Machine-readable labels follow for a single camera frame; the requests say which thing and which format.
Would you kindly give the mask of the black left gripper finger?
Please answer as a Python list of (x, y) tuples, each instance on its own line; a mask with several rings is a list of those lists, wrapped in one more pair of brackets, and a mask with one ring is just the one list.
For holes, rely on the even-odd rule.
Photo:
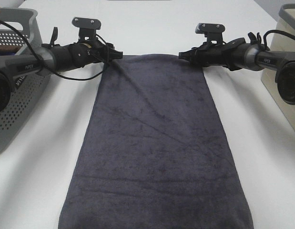
[(116, 59), (122, 59), (123, 58), (123, 52), (112, 50), (109, 52), (109, 60), (116, 60)]

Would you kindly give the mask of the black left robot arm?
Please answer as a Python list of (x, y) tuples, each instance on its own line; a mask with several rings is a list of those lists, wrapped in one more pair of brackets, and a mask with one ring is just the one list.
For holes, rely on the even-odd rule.
[(123, 58), (123, 52), (111, 43), (100, 41), (73, 43), (65, 46), (45, 46), (35, 50), (36, 55), (0, 56), (0, 112), (8, 105), (13, 92), (18, 90), (16, 83), (20, 77), (36, 73), (48, 76), (82, 68), (91, 63), (106, 63)]

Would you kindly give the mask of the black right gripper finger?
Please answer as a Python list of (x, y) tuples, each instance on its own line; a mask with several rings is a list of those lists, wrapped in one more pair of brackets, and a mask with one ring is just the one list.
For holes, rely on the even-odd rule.
[(189, 62), (195, 62), (196, 50), (188, 50), (185, 52), (179, 52), (178, 58)]

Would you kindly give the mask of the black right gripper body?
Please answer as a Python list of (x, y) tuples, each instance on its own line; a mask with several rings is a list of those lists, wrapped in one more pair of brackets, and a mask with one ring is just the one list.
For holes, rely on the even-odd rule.
[(205, 45), (201, 45), (193, 49), (193, 63), (201, 67), (227, 66), (223, 55), (223, 47), (224, 45), (211, 45), (206, 48)]

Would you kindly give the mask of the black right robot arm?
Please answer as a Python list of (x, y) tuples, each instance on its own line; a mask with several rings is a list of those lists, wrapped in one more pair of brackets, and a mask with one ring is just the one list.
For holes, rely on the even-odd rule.
[(295, 105), (295, 52), (266, 51), (262, 45), (246, 43), (244, 38), (239, 38), (221, 45), (204, 43), (180, 52), (179, 59), (201, 67), (223, 66), (230, 71), (273, 70), (280, 97), (287, 104)]

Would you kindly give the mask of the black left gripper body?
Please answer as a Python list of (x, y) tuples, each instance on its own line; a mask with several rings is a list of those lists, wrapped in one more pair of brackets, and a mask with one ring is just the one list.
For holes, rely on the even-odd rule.
[(92, 63), (111, 62), (116, 59), (116, 50), (112, 43), (103, 44), (99, 40), (89, 40), (89, 61)]

